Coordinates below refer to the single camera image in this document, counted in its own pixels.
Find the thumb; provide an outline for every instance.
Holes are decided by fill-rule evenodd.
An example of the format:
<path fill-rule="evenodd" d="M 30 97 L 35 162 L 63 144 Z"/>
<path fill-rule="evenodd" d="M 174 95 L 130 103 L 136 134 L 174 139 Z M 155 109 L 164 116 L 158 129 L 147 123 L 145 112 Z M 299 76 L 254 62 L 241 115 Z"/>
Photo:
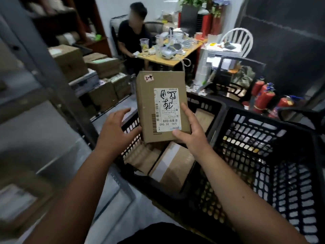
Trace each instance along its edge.
<path fill-rule="evenodd" d="M 126 137 L 129 141 L 129 143 L 131 143 L 134 140 L 134 138 L 141 133 L 141 131 L 142 131 L 142 127 L 138 126 L 138 127 L 134 128 L 131 132 L 126 134 Z"/>
<path fill-rule="evenodd" d="M 176 130 L 173 130 L 173 135 L 177 138 L 177 139 L 180 139 L 182 142 L 186 143 L 189 138 L 191 137 L 190 134 L 187 134 L 187 133 L 183 133 L 182 131 L 176 129 Z"/>

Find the man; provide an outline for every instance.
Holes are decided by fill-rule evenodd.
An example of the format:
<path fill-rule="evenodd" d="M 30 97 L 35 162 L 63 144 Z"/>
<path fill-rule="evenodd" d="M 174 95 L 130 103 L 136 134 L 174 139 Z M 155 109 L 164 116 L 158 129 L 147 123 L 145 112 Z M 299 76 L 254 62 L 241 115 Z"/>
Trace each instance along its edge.
<path fill-rule="evenodd" d="M 294 226 L 258 196 L 209 145 L 194 113 L 184 104 L 192 134 L 174 130 L 204 170 L 215 194 L 243 243 L 308 244 Z M 123 116 L 131 109 L 111 113 L 96 148 L 79 168 L 62 198 L 35 227 L 24 244 L 84 244 L 103 191 L 110 165 L 141 133 L 136 127 L 126 134 Z M 169 223 L 158 223 L 121 241 L 130 243 L 209 243 L 201 236 Z"/>
<path fill-rule="evenodd" d="M 149 47 L 152 46 L 151 35 L 144 25 L 147 16 L 147 9 L 140 2 L 132 3 L 128 20 L 120 24 L 118 33 L 118 46 L 120 51 L 126 56 L 125 67 L 129 74 L 139 73 L 142 68 L 148 70 L 149 61 L 136 58 L 134 52 L 141 52 L 140 39 L 148 38 Z"/>

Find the black t-shirt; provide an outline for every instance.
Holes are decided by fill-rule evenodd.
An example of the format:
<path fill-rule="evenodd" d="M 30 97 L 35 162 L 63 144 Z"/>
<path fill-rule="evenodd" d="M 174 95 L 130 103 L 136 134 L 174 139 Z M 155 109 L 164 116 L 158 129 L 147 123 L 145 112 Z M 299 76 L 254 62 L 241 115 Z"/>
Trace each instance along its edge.
<path fill-rule="evenodd" d="M 135 34 L 133 29 L 129 26 L 129 20 L 124 20 L 120 24 L 118 40 L 125 44 L 125 47 L 131 53 L 141 52 L 140 39 L 149 39 L 149 48 L 152 46 L 151 35 L 146 29 L 145 25 L 142 26 L 140 34 Z"/>

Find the black hair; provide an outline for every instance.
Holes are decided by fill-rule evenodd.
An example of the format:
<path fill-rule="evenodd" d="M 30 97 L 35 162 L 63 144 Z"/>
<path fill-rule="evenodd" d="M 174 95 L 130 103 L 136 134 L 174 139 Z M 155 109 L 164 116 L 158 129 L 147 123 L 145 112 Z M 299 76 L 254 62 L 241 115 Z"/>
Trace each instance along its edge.
<path fill-rule="evenodd" d="M 130 5 L 130 8 L 132 11 L 136 12 L 143 20 L 146 18 L 148 11 L 146 7 L 143 5 L 143 3 L 141 2 L 132 3 Z"/>

